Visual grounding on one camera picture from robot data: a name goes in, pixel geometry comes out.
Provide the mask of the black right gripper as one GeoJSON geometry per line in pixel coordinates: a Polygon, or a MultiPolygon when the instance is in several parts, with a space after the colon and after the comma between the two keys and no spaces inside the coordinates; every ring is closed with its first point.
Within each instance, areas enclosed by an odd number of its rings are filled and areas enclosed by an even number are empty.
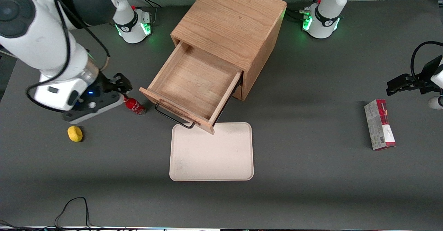
{"type": "Polygon", "coordinates": [[[78,124],[121,105],[124,95],[132,89],[130,80],[122,73],[116,73],[113,78],[99,75],[76,99],[73,108],[62,113],[62,118],[68,123],[78,124]]]}

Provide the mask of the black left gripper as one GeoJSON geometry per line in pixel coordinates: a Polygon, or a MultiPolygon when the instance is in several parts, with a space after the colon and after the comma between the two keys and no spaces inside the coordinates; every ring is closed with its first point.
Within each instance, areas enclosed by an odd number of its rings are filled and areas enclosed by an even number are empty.
{"type": "MultiPolygon", "coordinates": [[[[443,86],[443,58],[442,55],[425,64],[421,72],[422,79],[432,82],[438,87],[443,86]]],[[[422,86],[412,75],[401,74],[387,82],[387,95],[391,96],[401,91],[412,91],[420,89],[420,94],[432,92],[432,87],[422,86]]]]}

